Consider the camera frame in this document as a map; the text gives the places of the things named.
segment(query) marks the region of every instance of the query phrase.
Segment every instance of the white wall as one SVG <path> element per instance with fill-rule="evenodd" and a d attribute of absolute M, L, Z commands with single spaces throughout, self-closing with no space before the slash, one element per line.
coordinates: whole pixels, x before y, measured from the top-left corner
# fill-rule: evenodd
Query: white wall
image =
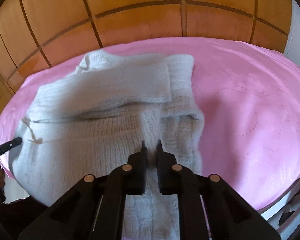
<path fill-rule="evenodd" d="M 292 0 L 291 27 L 283 54 L 300 67 L 300 7 L 295 0 Z"/>

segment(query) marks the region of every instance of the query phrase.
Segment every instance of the metal pin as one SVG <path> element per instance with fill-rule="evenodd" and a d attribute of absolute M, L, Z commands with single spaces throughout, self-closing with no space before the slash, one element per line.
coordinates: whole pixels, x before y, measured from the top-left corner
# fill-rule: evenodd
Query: metal pin
<path fill-rule="evenodd" d="M 85 182 L 93 182 L 94 181 L 94 176 L 89 174 L 89 175 L 86 175 L 83 179 Z"/>
<path fill-rule="evenodd" d="M 122 166 L 122 169 L 124 171 L 131 171 L 132 170 L 132 166 L 130 164 L 125 164 Z"/>
<path fill-rule="evenodd" d="M 220 176 L 217 175 L 217 174 L 212 174 L 210 175 L 210 180 L 213 181 L 213 182 L 219 182 L 220 181 Z"/>
<path fill-rule="evenodd" d="M 173 169 L 174 171 L 181 171 L 181 170 L 182 170 L 182 166 L 181 166 L 180 164 L 174 164 L 174 165 L 172 166 L 172 169 Z"/>

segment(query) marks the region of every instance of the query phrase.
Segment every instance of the pink bedsheet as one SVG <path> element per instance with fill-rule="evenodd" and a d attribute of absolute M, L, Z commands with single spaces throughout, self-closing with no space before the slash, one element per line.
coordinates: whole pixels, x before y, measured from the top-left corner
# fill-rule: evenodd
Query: pink bedsheet
<path fill-rule="evenodd" d="M 300 69 L 281 53 L 244 42 L 160 38 L 105 48 L 117 55 L 191 54 L 192 88 L 205 114 L 203 175 L 221 175 L 255 209 L 300 177 Z M 73 71 L 83 55 L 26 79 L 0 116 L 11 140 L 38 88 Z M 9 176 L 8 154 L 0 159 Z"/>

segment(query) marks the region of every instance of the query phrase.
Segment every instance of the bed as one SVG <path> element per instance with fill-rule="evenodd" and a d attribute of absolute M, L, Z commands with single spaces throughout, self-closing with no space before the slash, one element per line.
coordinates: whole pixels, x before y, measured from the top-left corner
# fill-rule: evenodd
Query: bed
<path fill-rule="evenodd" d="M 203 175 L 220 174 L 287 239 L 300 222 L 300 69 L 281 53 L 300 66 L 297 3 L 0 0 L 0 144 L 41 85 L 99 48 L 194 56 Z"/>
<path fill-rule="evenodd" d="M 203 175 L 220 174 L 259 210 L 300 178 L 300 69 L 279 52 L 210 38 L 160 38 L 105 48 L 116 55 L 194 56 L 192 88 L 205 115 Z M 29 76 L 0 116 L 10 140 L 37 89 L 73 71 L 83 55 Z M 8 155 L 1 163 L 9 176 Z"/>

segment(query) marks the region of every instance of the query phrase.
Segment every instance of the knitted fabric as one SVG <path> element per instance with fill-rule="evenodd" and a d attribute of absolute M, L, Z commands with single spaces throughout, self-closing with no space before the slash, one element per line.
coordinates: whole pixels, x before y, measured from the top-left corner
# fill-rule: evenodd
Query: knitted fabric
<path fill-rule="evenodd" d="M 159 193 L 155 146 L 201 174 L 197 145 L 204 117 L 191 89 L 190 55 L 118 57 L 88 53 L 65 78 L 39 88 L 18 124 L 23 144 L 10 169 L 30 195 L 52 205 L 86 174 L 109 174 L 148 148 L 146 192 L 126 198 L 123 236 L 179 239 L 175 195 Z"/>

